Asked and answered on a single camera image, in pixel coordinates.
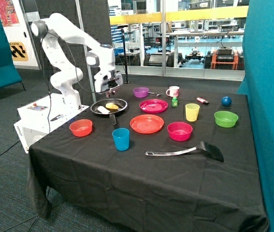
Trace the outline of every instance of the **black tablecloth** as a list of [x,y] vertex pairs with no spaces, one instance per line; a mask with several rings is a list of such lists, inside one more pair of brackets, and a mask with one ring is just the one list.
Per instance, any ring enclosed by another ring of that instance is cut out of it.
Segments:
[[[224,94],[181,89],[178,107],[171,98],[149,95],[137,99],[134,85],[124,85],[115,98],[129,108],[117,117],[116,127],[108,117],[95,116],[88,109],[50,133],[29,149],[28,193],[33,207],[44,218],[51,204],[45,190],[50,186],[69,202],[87,207],[111,222],[137,231],[266,231],[269,222],[263,205],[253,135],[245,95],[232,95],[232,105],[220,103]],[[167,87],[149,87],[163,93]],[[210,103],[202,105],[197,97]],[[153,134],[139,134],[130,127],[135,116],[147,114],[139,104],[147,99],[165,100],[169,107],[156,114],[163,128]],[[172,140],[167,131],[171,122],[185,120],[185,104],[200,104],[199,117],[190,123],[189,140]],[[239,120],[233,128],[215,124],[214,113],[228,110]],[[86,137],[72,135],[69,125],[87,118],[94,131]],[[130,147],[117,151],[112,139],[115,128],[130,130]],[[217,146],[225,161],[201,154],[149,158],[145,151],[178,151],[195,147],[200,141]]]

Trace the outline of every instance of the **orange machine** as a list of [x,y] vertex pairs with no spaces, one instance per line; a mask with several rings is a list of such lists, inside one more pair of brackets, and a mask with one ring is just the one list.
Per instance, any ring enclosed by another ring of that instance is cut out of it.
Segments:
[[213,52],[211,69],[237,70],[238,63],[238,51],[233,50],[231,47],[220,47]]

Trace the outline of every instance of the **yellow railing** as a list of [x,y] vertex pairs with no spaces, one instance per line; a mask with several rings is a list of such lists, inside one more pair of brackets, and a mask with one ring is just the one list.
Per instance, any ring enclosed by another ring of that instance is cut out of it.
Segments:
[[[166,21],[241,18],[246,17],[248,6],[218,7],[213,9],[166,12]],[[110,24],[137,24],[161,22],[161,13],[111,16]]]

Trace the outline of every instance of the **blue ball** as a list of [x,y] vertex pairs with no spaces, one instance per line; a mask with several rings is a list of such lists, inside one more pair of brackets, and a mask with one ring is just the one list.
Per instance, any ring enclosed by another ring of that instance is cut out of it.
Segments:
[[222,105],[223,106],[230,106],[231,105],[231,98],[230,97],[223,97],[222,98]]

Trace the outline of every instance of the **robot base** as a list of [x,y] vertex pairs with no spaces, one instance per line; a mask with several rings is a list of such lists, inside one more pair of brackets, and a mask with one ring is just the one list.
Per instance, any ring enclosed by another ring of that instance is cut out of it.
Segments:
[[14,128],[22,143],[25,153],[29,147],[38,140],[54,131],[89,106],[82,105],[80,109],[67,110],[62,94],[51,94],[35,102],[18,108],[21,120],[14,124]]

